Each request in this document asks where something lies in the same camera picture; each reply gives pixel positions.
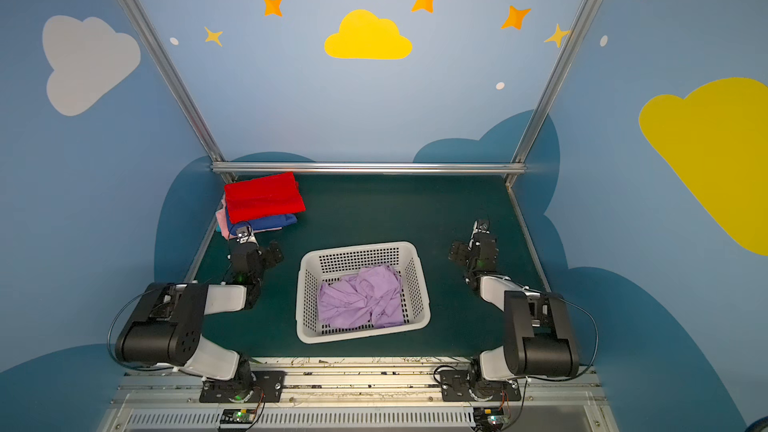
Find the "white plastic laundry basket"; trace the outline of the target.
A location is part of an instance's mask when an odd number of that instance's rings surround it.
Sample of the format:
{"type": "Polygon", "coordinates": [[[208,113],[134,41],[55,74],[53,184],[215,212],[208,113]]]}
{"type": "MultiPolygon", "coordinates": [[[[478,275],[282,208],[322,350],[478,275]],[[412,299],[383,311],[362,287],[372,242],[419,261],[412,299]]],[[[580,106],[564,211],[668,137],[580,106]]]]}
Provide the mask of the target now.
{"type": "Polygon", "coordinates": [[[297,291],[297,335],[306,344],[318,344],[419,330],[429,323],[431,312],[421,261],[409,242],[390,242],[318,250],[301,261],[297,291]],[[334,329],[318,322],[317,294],[323,283],[333,283],[361,269],[391,266],[402,280],[401,306],[405,324],[376,329],[334,329]]]}

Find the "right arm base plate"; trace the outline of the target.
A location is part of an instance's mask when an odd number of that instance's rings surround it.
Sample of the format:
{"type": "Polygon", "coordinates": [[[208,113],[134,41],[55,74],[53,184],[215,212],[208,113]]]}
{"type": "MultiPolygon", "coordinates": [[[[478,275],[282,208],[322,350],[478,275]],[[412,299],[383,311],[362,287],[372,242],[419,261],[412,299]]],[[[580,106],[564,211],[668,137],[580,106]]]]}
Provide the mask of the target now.
{"type": "Polygon", "coordinates": [[[517,382],[488,381],[470,370],[439,368],[433,373],[444,402],[518,402],[517,382]]]}

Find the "purple t shirt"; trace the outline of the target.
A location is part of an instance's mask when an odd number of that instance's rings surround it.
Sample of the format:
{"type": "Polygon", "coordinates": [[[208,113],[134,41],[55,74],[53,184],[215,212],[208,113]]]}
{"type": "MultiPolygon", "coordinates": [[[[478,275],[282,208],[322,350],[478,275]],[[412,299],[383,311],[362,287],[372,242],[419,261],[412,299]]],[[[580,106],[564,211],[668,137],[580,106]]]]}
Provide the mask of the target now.
{"type": "Polygon", "coordinates": [[[361,269],[320,286],[317,294],[318,322],[344,330],[364,325],[372,325],[376,329],[404,325],[401,292],[402,280],[391,266],[361,269]]]}

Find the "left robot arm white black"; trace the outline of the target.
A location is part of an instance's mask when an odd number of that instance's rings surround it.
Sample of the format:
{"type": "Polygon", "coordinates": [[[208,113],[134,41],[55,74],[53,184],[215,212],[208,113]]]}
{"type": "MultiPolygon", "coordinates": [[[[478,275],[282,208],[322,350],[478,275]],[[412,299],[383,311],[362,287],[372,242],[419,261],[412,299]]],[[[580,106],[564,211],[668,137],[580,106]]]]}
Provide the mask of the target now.
{"type": "Polygon", "coordinates": [[[135,371],[176,369],[207,383],[253,383],[250,360],[203,335],[204,319],[249,310],[263,289],[265,272],[284,259],[277,242],[259,244],[249,228],[229,241],[230,277],[223,283],[152,283],[128,302],[134,307],[122,330],[107,333],[107,351],[118,365],[135,371]]]}

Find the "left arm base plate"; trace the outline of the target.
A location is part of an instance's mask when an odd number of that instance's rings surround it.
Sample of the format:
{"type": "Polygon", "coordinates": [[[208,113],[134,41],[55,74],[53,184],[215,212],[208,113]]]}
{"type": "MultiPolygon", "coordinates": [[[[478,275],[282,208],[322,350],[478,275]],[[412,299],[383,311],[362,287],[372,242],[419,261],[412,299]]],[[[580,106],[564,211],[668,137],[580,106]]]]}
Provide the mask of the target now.
{"type": "Polygon", "coordinates": [[[277,403],[286,378],[284,371],[251,371],[243,378],[203,382],[199,402],[204,404],[277,403]]]}

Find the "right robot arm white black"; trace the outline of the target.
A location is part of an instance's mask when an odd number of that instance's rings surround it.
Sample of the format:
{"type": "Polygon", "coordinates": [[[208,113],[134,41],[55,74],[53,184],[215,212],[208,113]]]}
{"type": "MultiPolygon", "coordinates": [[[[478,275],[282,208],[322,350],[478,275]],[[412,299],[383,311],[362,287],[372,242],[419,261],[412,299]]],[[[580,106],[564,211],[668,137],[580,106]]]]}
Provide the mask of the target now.
{"type": "Polygon", "coordinates": [[[470,289],[502,314],[502,345],[477,356],[475,376],[487,382],[576,378],[579,348],[562,296],[533,290],[499,274],[498,240],[486,220],[475,221],[468,242],[455,243],[454,251],[465,267],[470,289]]]}

